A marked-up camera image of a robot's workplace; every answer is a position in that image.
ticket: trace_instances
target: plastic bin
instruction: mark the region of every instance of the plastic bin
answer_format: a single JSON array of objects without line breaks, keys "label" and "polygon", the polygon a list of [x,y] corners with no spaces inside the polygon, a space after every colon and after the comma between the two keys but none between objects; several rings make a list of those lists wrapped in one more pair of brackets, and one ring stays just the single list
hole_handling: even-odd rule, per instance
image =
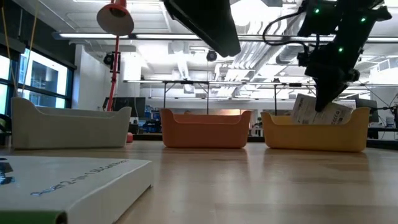
[{"label": "plastic bin", "polygon": [[12,99],[12,144],[16,149],[123,147],[131,108],[118,112],[36,107]]},{"label": "plastic bin", "polygon": [[248,142],[251,111],[237,116],[160,111],[163,143],[176,148],[242,148]]},{"label": "plastic bin", "polygon": [[360,152],[366,148],[369,108],[358,108],[341,125],[294,124],[290,116],[261,113],[270,148]]}]

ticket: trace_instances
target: red lamp pole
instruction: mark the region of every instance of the red lamp pole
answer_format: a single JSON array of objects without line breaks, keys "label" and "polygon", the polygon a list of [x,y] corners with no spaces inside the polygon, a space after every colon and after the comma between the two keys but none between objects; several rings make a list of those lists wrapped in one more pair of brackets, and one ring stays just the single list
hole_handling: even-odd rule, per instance
[{"label": "red lamp pole", "polygon": [[117,74],[118,74],[118,61],[119,61],[119,36],[116,37],[116,45],[114,48],[113,74],[112,74],[112,80],[111,80],[112,85],[111,85],[111,93],[109,94],[107,111],[112,110],[113,92],[114,92],[114,86],[116,84]]}]

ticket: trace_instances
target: lamp shade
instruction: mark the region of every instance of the lamp shade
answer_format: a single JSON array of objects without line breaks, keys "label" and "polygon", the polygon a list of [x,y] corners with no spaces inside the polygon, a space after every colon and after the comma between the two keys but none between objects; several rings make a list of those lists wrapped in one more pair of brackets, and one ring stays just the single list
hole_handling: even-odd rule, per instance
[{"label": "lamp shade", "polygon": [[107,33],[124,36],[134,30],[134,21],[126,9],[126,0],[107,4],[97,14],[99,26]]}]

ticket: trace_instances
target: white book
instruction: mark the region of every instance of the white book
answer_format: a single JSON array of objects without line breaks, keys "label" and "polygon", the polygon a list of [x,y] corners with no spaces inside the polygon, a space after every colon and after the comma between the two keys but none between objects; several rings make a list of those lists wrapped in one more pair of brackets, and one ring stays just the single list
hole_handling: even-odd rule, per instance
[{"label": "white book", "polygon": [[0,156],[0,223],[111,224],[152,184],[150,161]]},{"label": "white book", "polygon": [[322,112],[315,111],[317,99],[312,96],[298,94],[292,111],[292,119],[296,124],[345,124],[349,121],[352,109],[329,103]]}]

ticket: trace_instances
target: orange bin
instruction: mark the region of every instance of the orange bin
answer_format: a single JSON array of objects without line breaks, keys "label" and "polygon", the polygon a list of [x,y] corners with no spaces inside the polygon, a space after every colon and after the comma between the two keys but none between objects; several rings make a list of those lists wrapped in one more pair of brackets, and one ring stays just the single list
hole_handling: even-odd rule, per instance
[{"label": "orange bin", "polygon": [[358,108],[341,125],[294,124],[290,116],[261,113],[267,146],[276,149],[360,152],[366,148],[369,108]]},{"label": "orange bin", "polygon": [[160,111],[167,147],[242,148],[248,142],[251,112],[237,116],[173,114]]}]

